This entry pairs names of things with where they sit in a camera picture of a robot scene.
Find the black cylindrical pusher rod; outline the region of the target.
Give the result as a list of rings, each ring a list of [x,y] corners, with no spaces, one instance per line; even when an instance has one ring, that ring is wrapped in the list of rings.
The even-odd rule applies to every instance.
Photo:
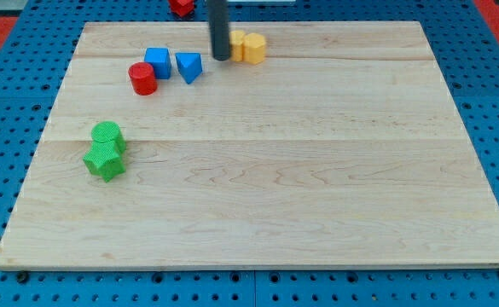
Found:
[[[217,61],[230,58],[229,12],[226,0],[208,0],[208,25],[212,57]]]

